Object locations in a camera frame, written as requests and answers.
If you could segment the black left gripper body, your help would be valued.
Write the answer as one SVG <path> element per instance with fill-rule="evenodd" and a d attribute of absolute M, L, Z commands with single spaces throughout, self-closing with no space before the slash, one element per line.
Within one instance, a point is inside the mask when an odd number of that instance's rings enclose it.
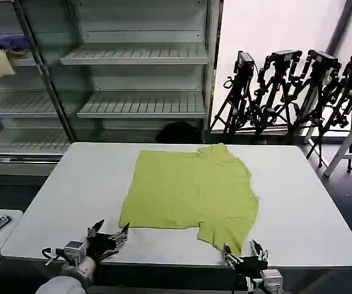
<path fill-rule="evenodd" d="M 106 258 L 119 253 L 117 247 L 120 245 L 120 233 L 89 232 L 86 239 L 88 242 L 86 256 L 93 259 L 95 263 L 100 263 Z"/>

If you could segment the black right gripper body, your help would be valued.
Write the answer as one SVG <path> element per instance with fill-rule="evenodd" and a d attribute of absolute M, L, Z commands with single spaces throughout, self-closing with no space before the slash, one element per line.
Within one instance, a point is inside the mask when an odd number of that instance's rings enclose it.
<path fill-rule="evenodd" d="M 234 265 L 237 274 L 247 277 L 261 277 L 261 271 L 267 268 L 267 260 L 260 260 L 257 256 L 243 257 Z"/>

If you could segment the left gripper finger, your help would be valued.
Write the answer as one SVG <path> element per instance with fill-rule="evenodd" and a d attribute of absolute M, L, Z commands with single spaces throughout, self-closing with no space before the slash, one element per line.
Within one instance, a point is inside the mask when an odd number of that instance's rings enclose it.
<path fill-rule="evenodd" d="M 112 248 L 118 248 L 122 246 L 128 239 L 129 222 L 121 229 L 120 232 L 111 235 L 109 241 Z"/>
<path fill-rule="evenodd" d="M 103 238 L 104 234 L 100 233 L 100 229 L 104 224 L 104 219 L 101 219 L 99 222 L 96 222 L 92 227 L 87 228 L 87 238 Z"/>

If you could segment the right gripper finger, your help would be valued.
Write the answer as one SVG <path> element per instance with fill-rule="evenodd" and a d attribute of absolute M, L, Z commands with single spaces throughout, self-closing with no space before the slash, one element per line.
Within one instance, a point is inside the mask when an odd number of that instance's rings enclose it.
<path fill-rule="evenodd" d="M 239 270 L 240 266 L 243 263 L 243 260 L 239 257 L 236 257 L 228 244 L 224 245 L 224 261 L 233 270 Z"/>
<path fill-rule="evenodd" d="M 250 241 L 251 248 L 254 254 L 258 257 L 259 261 L 267 261 L 269 253 L 267 250 L 264 250 L 262 246 L 255 240 Z"/>

